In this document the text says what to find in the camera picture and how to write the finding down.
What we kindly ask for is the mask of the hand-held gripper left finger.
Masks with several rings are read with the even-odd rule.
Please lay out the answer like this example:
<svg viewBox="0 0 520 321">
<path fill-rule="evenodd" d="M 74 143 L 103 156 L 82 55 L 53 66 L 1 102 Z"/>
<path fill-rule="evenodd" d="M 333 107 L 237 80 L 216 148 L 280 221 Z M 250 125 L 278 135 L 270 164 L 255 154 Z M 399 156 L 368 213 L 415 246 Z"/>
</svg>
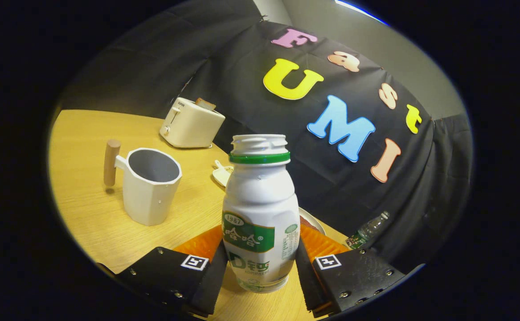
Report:
<svg viewBox="0 0 520 321">
<path fill-rule="evenodd" d="M 152 303 L 208 317 L 214 313 L 227 261 L 222 227 L 217 225 L 174 249 L 156 247 L 123 272 L 97 266 Z"/>
</svg>

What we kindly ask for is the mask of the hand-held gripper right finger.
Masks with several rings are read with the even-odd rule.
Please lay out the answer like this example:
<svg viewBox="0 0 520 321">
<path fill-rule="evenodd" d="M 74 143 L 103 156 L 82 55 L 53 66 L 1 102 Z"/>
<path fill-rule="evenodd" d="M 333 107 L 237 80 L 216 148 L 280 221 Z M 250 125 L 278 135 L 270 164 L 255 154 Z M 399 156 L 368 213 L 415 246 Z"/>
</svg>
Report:
<svg viewBox="0 0 520 321">
<path fill-rule="evenodd" d="M 295 256 L 305 305 L 314 317 L 355 311 L 406 280 L 373 250 L 350 250 L 302 225 Z"/>
</svg>

